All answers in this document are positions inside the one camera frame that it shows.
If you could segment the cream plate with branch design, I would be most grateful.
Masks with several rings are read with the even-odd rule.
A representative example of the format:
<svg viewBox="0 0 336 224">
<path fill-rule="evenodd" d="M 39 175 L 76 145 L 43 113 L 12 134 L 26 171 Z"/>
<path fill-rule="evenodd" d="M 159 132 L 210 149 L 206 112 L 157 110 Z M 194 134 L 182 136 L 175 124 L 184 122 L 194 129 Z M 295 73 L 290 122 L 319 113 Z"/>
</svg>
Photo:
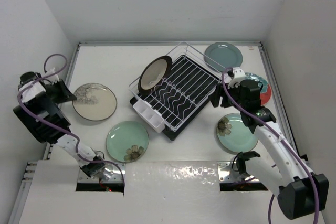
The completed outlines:
<svg viewBox="0 0 336 224">
<path fill-rule="evenodd" d="M 74 91 L 77 98 L 72 102 L 74 110 L 89 121 L 103 121 L 111 117 L 117 109 L 115 94 L 99 83 L 86 83 Z"/>
</svg>

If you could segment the green plate with flower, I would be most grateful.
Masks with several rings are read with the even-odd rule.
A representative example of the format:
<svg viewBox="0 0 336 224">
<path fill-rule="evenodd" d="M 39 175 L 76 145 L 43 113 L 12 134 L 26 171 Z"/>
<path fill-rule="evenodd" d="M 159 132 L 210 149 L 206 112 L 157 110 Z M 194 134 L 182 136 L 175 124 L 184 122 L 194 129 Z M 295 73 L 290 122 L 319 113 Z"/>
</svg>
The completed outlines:
<svg viewBox="0 0 336 224">
<path fill-rule="evenodd" d="M 249 152 L 256 147 L 258 139 L 250 132 L 238 113 L 223 116 L 216 125 L 220 143 L 233 153 Z"/>
<path fill-rule="evenodd" d="M 106 137 L 109 156 L 118 162 L 132 163 L 141 158 L 149 145 L 146 128 L 136 121 L 116 124 Z"/>
</svg>

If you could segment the dark rimmed cream plate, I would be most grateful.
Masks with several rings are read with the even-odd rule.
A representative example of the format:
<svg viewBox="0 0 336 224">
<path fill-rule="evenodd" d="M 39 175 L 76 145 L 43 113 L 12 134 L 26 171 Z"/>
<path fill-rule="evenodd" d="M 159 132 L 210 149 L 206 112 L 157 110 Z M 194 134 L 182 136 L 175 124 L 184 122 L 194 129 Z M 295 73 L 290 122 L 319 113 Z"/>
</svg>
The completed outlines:
<svg viewBox="0 0 336 224">
<path fill-rule="evenodd" d="M 140 95 L 149 95 L 156 90 L 172 69 L 172 58 L 170 56 L 160 56 L 153 60 L 140 75 L 138 91 Z"/>
</svg>

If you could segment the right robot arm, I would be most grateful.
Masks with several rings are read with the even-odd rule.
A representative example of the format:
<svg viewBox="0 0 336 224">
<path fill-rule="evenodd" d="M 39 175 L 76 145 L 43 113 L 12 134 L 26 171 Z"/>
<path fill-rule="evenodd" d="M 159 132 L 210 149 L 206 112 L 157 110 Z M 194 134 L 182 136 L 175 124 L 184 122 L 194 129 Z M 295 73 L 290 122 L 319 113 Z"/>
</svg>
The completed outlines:
<svg viewBox="0 0 336 224">
<path fill-rule="evenodd" d="M 274 164 L 270 165 L 255 151 L 239 152 L 234 158 L 235 171 L 257 178 L 277 199 L 282 213 L 290 220 L 313 214 L 318 222 L 325 209 L 329 181 L 316 174 L 295 152 L 282 133 L 272 112 L 261 105 L 256 81 L 242 80 L 230 88 L 217 84 L 210 96 L 213 107 L 234 107 L 240 111 L 245 127 L 262 143 Z"/>
</svg>

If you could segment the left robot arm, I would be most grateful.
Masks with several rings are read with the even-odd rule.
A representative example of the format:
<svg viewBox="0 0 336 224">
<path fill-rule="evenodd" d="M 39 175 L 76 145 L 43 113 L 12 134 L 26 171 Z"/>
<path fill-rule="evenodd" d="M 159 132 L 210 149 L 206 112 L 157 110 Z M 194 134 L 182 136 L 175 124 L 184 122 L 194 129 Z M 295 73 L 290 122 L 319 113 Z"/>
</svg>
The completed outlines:
<svg viewBox="0 0 336 224">
<path fill-rule="evenodd" d="M 58 107 L 77 99 L 63 80 L 43 80 L 40 73 L 26 72 L 20 77 L 18 90 L 19 105 L 13 112 L 33 137 L 62 148 L 88 177 L 101 179 L 106 167 L 102 157 L 71 133 L 70 122 Z"/>
</svg>

